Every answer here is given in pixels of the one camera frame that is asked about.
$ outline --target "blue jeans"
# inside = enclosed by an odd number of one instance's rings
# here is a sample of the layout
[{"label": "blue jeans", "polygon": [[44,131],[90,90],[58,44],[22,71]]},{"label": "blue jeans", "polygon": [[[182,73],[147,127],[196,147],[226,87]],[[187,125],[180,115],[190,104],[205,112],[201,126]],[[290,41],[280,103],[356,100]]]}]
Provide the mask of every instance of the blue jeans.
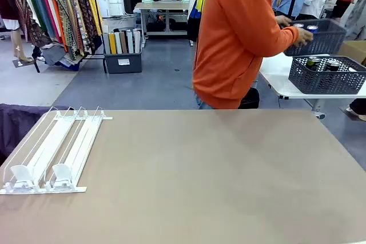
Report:
[{"label": "blue jeans", "polygon": [[210,105],[207,105],[205,102],[203,102],[201,100],[201,98],[198,97],[198,95],[196,95],[196,102],[197,102],[199,110],[213,110],[214,109]]}]

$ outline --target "white skirt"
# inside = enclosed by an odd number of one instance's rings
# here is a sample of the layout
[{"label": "white skirt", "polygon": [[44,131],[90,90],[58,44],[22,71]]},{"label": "white skirt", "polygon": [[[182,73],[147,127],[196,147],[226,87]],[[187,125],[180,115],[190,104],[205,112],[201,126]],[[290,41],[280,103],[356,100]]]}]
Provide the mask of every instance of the white skirt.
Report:
[{"label": "white skirt", "polygon": [[5,28],[7,28],[8,30],[15,31],[20,28],[19,21],[17,21],[17,20],[3,19],[3,21],[4,21]]}]

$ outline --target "black plastic basket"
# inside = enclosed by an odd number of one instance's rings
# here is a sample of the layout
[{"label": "black plastic basket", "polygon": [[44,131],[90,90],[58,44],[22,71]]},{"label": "black plastic basket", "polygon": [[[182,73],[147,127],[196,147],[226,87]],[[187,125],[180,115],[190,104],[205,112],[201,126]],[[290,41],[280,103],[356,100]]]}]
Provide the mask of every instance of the black plastic basket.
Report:
[{"label": "black plastic basket", "polygon": [[[288,79],[304,94],[357,94],[366,80],[366,68],[348,57],[319,57],[316,71],[306,67],[308,56],[294,57]],[[324,71],[330,60],[338,71]]]},{"label": "black plastic basket", "polygon": [[311,19],[303,21],[294,21],[292,24],[304,24],[304,29],[308,26],[317,26],[317,33],[314,34],[314,40],[306,46],[291,46],[284,51],[285,55],[295,57],[298,55],[314,55],[314,54],[334,54],[339,51],[346,35],[346,29],[328,18]]}]

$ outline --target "green fabric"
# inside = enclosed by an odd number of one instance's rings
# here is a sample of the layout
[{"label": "green fabric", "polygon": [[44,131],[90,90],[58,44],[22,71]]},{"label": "green fabric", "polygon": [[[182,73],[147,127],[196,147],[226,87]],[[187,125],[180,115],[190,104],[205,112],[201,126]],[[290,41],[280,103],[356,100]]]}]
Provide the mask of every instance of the green fabric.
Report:
[{"label": "green fabric", "polygon": [[37,1],[36,0],[31,0],[31,1],[32,1],[33,7],[34,7],[34,11],[35,11],[35,13],[38,17],[39,24],[41,24],[42,31],[47,31],[46,25],[45,25],[45,23],[43,22],[43,19],[42,19],[42,14],[39,11]]}]

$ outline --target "pink fabric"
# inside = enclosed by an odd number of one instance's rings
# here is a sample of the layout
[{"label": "pink fabric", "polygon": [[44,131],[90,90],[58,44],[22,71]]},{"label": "pink fabric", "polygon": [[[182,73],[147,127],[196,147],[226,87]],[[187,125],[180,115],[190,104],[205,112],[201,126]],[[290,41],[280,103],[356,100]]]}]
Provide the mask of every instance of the pink fabric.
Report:
[{"label": "pink fabric", "polygon": [[50,5],[48,3],[48,0],[43,0],[43,1],[44,1],[43,4],[46,5],[46,7],[47,7],[48,16],[51,19],[52,28],[53,28],[53,30],[55,32],[55,35],[57,36],[56,38],[57,38],[57,40],[58,40],[59,43],[62,43],[61,37],[58,36],[58,31],[57,31],[56,23],[55,23],[55,20],[53,19],[52,12],[51,12],[51,8],[50,8]]}]

